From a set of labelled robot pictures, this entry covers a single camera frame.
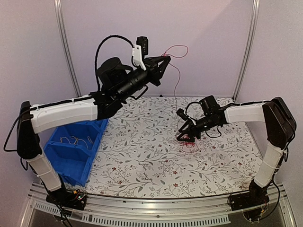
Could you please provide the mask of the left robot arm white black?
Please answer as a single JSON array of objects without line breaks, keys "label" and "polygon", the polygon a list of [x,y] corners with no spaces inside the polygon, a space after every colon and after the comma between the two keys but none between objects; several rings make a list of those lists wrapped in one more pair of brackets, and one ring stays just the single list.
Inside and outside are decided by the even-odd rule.
[{"label": "left robot arm white black", "polygon": [[39,133],[57,126],[75,122],[104,120],[113,117],[126,104],[127,98],[148,83],[160,85],[165,69],[170,63],[169,56],[149,57],[142,66],[135,68],[123,65],[118,57],[113,57],[97,69],[97,79],[102,88],[88,95],[43,105],[23,102],[12,128],[17,129],[17,147],[14,150],[26,160],[42,180],[48,194],[60,205],[70,202],[72,192],[55,172],[40,146]]}]

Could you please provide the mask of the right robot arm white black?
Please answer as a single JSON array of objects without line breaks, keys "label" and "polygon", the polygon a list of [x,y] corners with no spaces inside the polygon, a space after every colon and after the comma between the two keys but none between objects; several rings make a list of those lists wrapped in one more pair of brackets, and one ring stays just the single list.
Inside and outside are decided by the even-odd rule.
[{"label": "right robot arm white black", "polygon": [[296,121],[281,97],[248,103],[230,103],[220,106],[213,96],[207,96],[198,104],[203,118],[194,119],[187,109],[178,109],[177,115],[184,120],[179,129],[178,141],[194,142],[204,131],[235,122],[263,122],[267,132],[267,150],[258,173],[244,195],[248,206],[255,206],[267,193],[283,161],[288,159],[288,146],[295,138]]}]

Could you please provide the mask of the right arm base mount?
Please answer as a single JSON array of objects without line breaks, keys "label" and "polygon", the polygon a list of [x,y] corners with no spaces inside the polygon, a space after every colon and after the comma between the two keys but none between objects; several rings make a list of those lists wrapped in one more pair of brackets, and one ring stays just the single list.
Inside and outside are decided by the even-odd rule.
[{"label": "right arm base mount", "polygon": [[228,205],[232,211],[242,210],[244,218],[250,222],[259,222],[266,213],[269,206],[269,197],[267,193],[261,197],[255,197],[249,192],[233,192],[227,199]]}]

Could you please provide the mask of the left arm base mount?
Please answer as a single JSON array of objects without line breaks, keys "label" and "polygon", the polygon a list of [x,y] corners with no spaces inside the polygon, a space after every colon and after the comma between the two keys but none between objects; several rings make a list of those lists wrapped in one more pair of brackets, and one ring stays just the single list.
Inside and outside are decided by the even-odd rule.
[{"label": "left arm base mount", "polygon": [[47,192],[46,201],[58,206],[75,210],[84,210],[87,201],[87,193],[80,190],[68,191],[65,188]]}]

